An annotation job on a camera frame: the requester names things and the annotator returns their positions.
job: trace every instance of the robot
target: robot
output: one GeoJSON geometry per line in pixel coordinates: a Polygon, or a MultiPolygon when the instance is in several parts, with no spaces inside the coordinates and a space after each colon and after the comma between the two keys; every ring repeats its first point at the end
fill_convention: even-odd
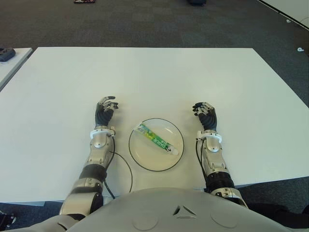
{"type": "Polygon", "coordinates": [[[214,107],[193,106],[204,131],[197,133],[196,153],[206,190],[151,188],[129,193],[103,206],[103,183],[115,154],[115,130],[108,128],[118,103],[105,97],[97,103],[90,155],[65,199],[58,216],[15,232],[290,232],[248,209],[235,189],[222,156],[222,138],[216,131],[214,107]],[[202,142],[200,156],[198,143],[202,142]]]}

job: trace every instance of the white plate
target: white plate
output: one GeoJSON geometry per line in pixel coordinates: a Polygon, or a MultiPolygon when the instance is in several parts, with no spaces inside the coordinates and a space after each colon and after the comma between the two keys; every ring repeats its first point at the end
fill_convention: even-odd
{"type": "Polygon", "coordinates": [[[141,133],[133,130],[129,139],[129,150],[135,162],[147,170],[156,172],[176,165],[183,155],[183,136],[179,129],[171,122],[160,118],[145,120],[143,124],[172,144],[179,153],[178,155],[170,154],[141,133]]]}

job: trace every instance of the white desk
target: white desk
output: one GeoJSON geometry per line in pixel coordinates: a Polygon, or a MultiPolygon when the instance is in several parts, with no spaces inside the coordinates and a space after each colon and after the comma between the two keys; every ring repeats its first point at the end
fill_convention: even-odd
{"type": "Polygon", "coordinates": [[[12,76],[27,60],[27,56],[31,53],[31,48],[15,48],[16,54],[7,62],[0,62],[0,91],[4,88],[6,83],[10,81],[12,76]]]}
{"type": "MultiPolygon", "coordinates": [[[[63,200],[89,154],[97,101],[117,97],[116,151],[132,167],[133,190],[204,186],[195,155],[202,126],[194,103],[218,116],[225,161],[236,185],[309,175],[309,109],[253,49],[38,48],[0,92],[0,202],[63,200]],[[140,121],[173,122],[184,138],[179,163],[150,172],[131,158],[140,121]]],[[[115,158],[108,184],[116,195],[130,175],[115,158]]]]}

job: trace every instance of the gray carpet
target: gray carpet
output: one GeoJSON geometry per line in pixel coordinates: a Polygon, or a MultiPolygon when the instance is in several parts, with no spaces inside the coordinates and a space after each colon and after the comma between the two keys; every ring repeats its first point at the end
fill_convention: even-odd
{"type": "MultiPolygon", "coordinates": [[[[0,7],[0,46],[252,47],[309,105],[309,32],[257,0],[208,0],[204,7],[186,0],[2,0],[0,7]]],[[[283,204],[300,213],[309,204],[309,178],[241,193],[248,203],[283,204]]],[[[56,215],[60,205],[0,209],[16,213],[12,228],[20,228],[56,215]]]]}

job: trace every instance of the toothpaste tube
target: toothpaste tube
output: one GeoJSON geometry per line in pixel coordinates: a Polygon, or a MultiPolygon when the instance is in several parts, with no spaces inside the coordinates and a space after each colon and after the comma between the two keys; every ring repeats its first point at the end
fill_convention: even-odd
{"type": "Polygon", "coordinates": [[[166,150],[169,154],[178,155],[178,150],[174,148],[172,144],[164,141],[158,135],[153,133],[148,127],[146,127],[143,123],[139,124],[134,130],[143,134],[145,137],[154,142],[157,146],[166,150]]]}

